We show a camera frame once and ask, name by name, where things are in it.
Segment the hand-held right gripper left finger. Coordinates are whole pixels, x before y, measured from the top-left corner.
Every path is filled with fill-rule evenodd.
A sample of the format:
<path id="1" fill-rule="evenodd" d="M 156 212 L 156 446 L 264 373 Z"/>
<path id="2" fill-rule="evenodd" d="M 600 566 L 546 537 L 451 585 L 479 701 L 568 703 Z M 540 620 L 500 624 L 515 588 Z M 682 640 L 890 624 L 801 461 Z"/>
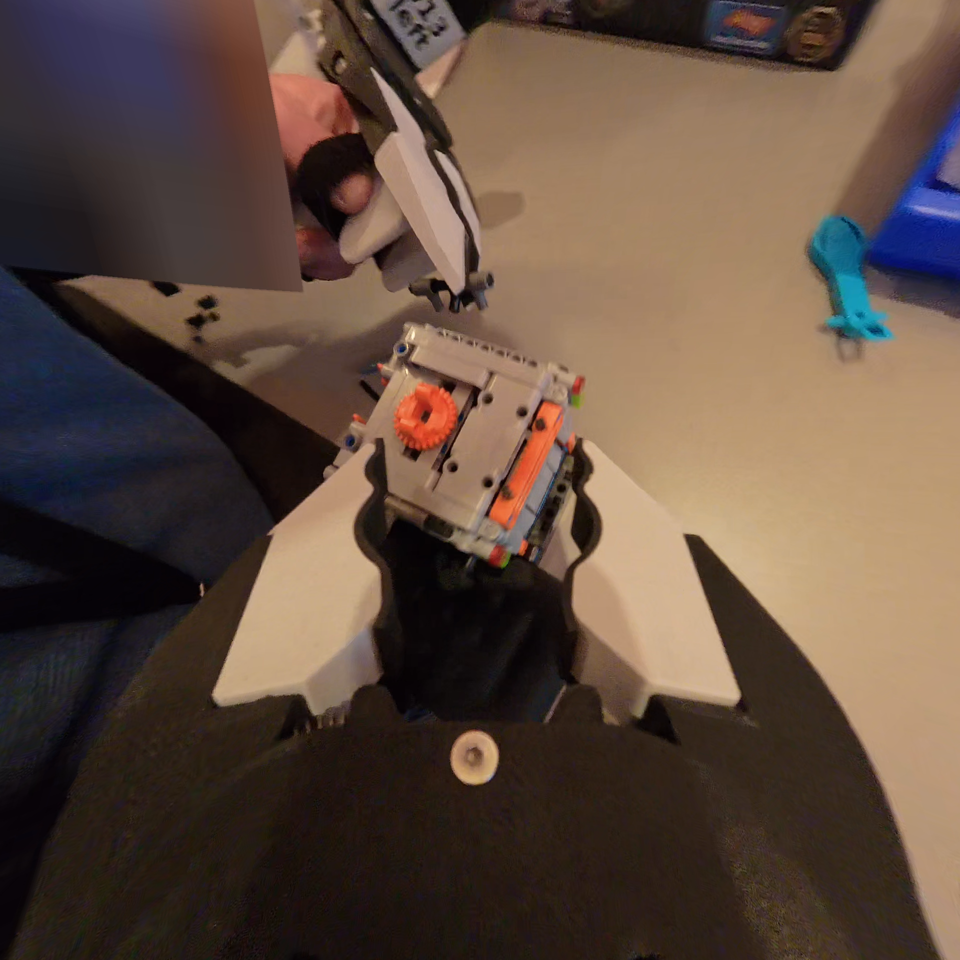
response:
<path id="1" fill-rule="evenodd" d="M 380 678 L 380 572 L 355 533 L 376 453 L 365 444 L 270 532 L 212 690 L 218 707 L 294 695 L 327 714 Z"/>

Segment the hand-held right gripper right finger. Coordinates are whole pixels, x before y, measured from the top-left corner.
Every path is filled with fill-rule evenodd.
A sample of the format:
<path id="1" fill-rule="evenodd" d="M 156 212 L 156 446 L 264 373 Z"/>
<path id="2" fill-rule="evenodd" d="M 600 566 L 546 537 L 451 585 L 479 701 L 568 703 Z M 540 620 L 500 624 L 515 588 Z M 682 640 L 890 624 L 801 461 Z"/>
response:
<path id="1" fill-rule="evenodd" d="M 606 717 L 654 697 L 733 709 L 741 691 L 681 526 L 590 440 L 560 515 L 560 576 L 579 632 L 571 672 Z"/>

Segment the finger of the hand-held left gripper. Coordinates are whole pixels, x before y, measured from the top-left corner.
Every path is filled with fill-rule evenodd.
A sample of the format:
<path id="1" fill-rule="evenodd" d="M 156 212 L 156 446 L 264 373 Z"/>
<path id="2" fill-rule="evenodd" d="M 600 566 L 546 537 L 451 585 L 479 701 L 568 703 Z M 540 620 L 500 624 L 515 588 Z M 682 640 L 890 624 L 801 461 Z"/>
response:
<path id="1" fill-rule="evenodd" d="M 469 240 L 456 193 L 426 136 L 400 96 L 375 69 L 370 73 L 390 112 L 393 131 L 374 154 L 384 188 L 405 225 L 375 255 L 385 287 L 399 291 L 435 275 L 455 291 L 466 285 Z"/>
<path id="2" fill-rule="evenodd" d="M 459 202 L 468 241 L 466 272 L 470 276 L 479 271 L 482 259 L 482 228 L 474 202 L 474 195 L 452 154 L 437 150 L 437 161 L 453 187 Z"/>

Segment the grey axle connector piece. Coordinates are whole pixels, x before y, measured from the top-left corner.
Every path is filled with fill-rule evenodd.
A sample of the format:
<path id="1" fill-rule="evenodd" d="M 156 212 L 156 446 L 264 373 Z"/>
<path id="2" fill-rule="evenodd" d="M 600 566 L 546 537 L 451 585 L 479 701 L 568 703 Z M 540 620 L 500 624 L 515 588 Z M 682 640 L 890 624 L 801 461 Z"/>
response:
<path id="1" fill-rule="evenodd" d="M 488 271 L 470 273 L 462 290 L 455 291 L 448 282 L 439 277 L 423 277 L 408 286 L 415 297 L 426 299 L 434 311 L 448 311 L 453 314 L 476 308 L 484 310 L 488 306 L 487 294 L 495 287 L 495 276 Z"/>

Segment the grey orange brick assembly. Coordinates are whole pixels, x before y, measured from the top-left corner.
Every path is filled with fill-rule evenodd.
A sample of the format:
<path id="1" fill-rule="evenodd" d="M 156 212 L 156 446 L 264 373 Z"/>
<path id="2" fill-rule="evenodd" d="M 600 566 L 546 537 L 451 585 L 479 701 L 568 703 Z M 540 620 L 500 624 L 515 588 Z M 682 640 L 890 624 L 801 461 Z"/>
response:
<path id="1" fill-rule="evenodd" d="M 585 378 L 417 322 L 376 370 L 378 401 L 345 429 L 323 478 L 380 442 L 395 517 L 498 569 L 539 566 L 573 494 Z"/>

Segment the person's left hand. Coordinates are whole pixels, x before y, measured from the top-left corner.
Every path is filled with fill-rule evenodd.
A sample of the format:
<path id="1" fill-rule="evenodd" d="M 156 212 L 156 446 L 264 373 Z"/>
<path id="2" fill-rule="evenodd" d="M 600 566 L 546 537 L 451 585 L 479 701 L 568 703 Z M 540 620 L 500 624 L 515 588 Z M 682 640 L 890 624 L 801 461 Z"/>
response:
<path id="1" fill-rule="evenodd" d="M 304 155 L 324 140 L 358 132 L 358 124 L 341 89 L 327 80 L 298 74 L 270 73 L 270 94 L 291 198 L 296 198 L 295 174 Z M 353 216 L 374 194 L 374 181 L 354 173 L 329 190 L 335 210 Z M 339 244 L 320 226 L 297 225 L 295 239 L 301 275 L 309 281 L 343 280 L 354 272 Z"/>

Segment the black perforated panel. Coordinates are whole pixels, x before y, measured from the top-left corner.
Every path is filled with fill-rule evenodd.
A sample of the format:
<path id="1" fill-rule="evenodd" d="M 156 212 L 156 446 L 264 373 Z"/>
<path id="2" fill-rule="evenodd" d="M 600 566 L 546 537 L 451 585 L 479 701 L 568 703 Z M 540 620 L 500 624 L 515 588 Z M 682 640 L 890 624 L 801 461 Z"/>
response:
<path id="1" fill-rule="evenodd" d="M 321 485 L 337 451 L 332 440 L 69 286 L 75 274 L 13 268 L 12 275 L 82 338 L 203 422 L 230 450 L 275 522 Z"/>

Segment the robot building kit box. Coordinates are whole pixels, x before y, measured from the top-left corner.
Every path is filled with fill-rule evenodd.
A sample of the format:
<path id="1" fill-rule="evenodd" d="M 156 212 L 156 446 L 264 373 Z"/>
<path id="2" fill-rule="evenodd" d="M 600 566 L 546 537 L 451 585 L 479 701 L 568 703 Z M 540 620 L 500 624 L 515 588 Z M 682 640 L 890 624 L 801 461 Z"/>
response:
<path id="1" fill-rule="evenodd" d="M 506 1 L 494 15 L 622 40 L 838 69 L 876 1 Z"/>

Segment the teal brick separator tool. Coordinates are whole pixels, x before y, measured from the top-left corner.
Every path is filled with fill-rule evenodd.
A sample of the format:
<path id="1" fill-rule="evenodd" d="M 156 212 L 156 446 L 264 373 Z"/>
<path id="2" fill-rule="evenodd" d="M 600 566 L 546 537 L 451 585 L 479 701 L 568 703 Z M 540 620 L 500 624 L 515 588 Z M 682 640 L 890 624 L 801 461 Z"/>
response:
<path id="1" fill-rule="evenodd" d="M 814 229 L 807 245 L 810 263 L 821 275 L 831 314 L 822 330 L 837 344 L 858 353 L 867 344 L 890 342 L 894 333 L 887 315 L 872 306 L 865 275 L 870 241 L 862 227 L 841 215 L 828 215 Z"/>

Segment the blue plastic bin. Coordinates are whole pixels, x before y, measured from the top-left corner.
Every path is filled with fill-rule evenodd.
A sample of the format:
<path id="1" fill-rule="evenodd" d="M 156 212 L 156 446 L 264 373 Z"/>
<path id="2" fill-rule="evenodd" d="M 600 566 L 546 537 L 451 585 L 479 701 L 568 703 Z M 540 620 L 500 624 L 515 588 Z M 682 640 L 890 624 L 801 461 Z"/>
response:
<path id="1" fill-rule="evenodd" d="M 958 103 L 874 235 L 870 262 L 959 280 Z"/>

